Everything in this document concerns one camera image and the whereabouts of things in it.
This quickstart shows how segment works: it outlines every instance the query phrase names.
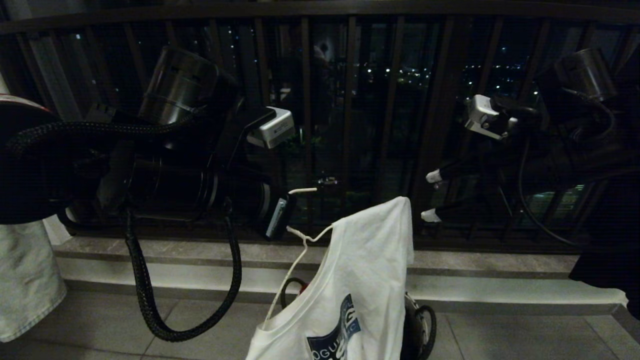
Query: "balcony railing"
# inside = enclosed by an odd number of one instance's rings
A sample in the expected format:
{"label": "balcony railing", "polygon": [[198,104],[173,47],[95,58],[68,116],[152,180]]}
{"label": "balcony railing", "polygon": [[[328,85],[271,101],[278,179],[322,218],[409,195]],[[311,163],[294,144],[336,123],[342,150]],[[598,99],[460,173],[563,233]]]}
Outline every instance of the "balcony railing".
{"label": "balcony railing", "polygon": [[[637,10],[521,1],[126,8],[0,22],[0,72],[11,93],[63,118],[73,117],[69,109],[82,117],[94,102],[135,113],[161,47],[183,47],[235,75],[248,102],[290,106],[297,115],[299,139],[254,155],[282,186],[306,187],[323,176],[339,180],[336,189],[301,199],[295,221],[307,231],[405,195],[412,200],[417,247],[571,252],[521,215],[507,224],[425,224],[421,211],[460,198],[472,181],[436,191],[424,176],[473,149],[471,133],[455,121],[465,97],[500,92],[535,102],[537,71],[587,47],[602,46],[615,72],[638,45],[639,24]],[[53,58],[43,59],[43,51]],[[70,99],[51,90],[49,73],[57,64]],[[580,236],[605,186],[539,194],[530,206],[556,231]],[[85,220],[109,221],[92,204],[76,210]],[[143,224],[143,234],[156,236],[166,228],[176,237],[223,233],[210,223]]]}

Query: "white hanger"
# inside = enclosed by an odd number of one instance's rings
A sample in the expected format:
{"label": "white hanger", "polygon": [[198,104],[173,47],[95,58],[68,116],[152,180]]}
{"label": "white hanger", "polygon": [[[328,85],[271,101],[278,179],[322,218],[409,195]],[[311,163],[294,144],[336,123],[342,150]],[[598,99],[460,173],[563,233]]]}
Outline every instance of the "white hanger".
{"label": "white hanger", "polygon": [[[291,191],[289,191],[289,194],[303,193],[303,192],[316,192],[317,190],[318,190],[317,188],[302,188],[302,189],[291,190]],[[304,245],[305,249],[302,250],[302,253],[300,253],[298,258],[293,262],[293,264],[289,268],[289,271],[287,272],[287,275],[284,277],[284,280],[282,281],[282,284],[280,284],[280,288],[278,289],[278,292],[276,292],[276,296],[273,298],[273,301],[271,302],[271,307],[269,308],[269,312],[267,313],[267,317],[264,319],[265,322],[271,318],[271,314],[273,313],[273,309],[275,308],[276,303],[278,302],[278,297],[280,297],[280,293],[282,292],[282,288],[284,288],[284,284],[287,282],[287,279],[291,276],[291,273],[293,272],[293,269],[296,267],[296,265],[300,262],[300,260],[302,260],[302,258],[307,253],[307,250],[309,249],[309,247],[307,246],[307,240],[311,241],[311,242],[316,242],[327,231],[329,231],[331,229],[333,229],[333,225],[329,225],[329,227],[324,229],[320,233],[320,235],[316,236],[315,238],[312,238],[310,236],[307,236],[307,235],[303,234],[301,231],[295,230],[294,228],[292,228],[290,226],[287,226],[287,231],[289,231],[290,233],[292,233],[292,234],[294,234],[294,235],[296,235],[296,236],[298,236],[298,237],[300,237],[302,239],[302,245]]]}

